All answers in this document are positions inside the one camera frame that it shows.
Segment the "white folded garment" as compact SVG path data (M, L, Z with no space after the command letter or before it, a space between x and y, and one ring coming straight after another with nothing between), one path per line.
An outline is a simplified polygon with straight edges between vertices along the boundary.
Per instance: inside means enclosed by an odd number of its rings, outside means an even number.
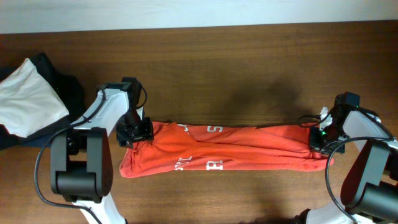
M1 124L9 134L26 138L68 115L63 101L30 59L1 81Z

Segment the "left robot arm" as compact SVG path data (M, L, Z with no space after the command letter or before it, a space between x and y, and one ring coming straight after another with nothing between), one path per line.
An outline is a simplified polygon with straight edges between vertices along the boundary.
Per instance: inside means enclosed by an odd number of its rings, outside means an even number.
M111 196L113 163L109 134L116 130L121 147L154 138L140 96L146 91L136 78L98 87L85 113L50 140L50 187L64 206L79 209L89 223L126 223Z

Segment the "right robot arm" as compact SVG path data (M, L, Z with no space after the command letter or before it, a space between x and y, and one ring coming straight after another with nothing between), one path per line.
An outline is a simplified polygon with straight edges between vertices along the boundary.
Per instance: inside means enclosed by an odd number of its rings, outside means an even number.
M381 123L376 112L362 108L357 94L345 92L335 98L332 109L323 108L318 123L309 125L310 149L327 156L326 189L331 202L306 209L292 223L397 223L397 139ZM330 186L330 165L335 153L344 153L353 142L359 155L349 170L340 197Z

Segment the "black garment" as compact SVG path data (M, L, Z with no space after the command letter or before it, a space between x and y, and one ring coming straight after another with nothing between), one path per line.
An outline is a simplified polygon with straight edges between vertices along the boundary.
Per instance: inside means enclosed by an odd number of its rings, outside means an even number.
M76 77L60 73L43 52L31 56L30 61L36 66L38 73L55 90L66 106L69 115L26 138L9 134L6 128L1 125L1 149L18 145L41 147L54 132L67 127L86 111L84 89Z

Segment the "orange printed t-shirt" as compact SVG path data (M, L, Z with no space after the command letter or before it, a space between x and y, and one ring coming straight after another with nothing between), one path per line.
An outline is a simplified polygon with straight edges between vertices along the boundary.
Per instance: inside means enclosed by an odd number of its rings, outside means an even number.
M119 166L125 178L191 170L296 170L326 167L309 146L309 130L295 125L222 127L155 121L154 139L127 149Z

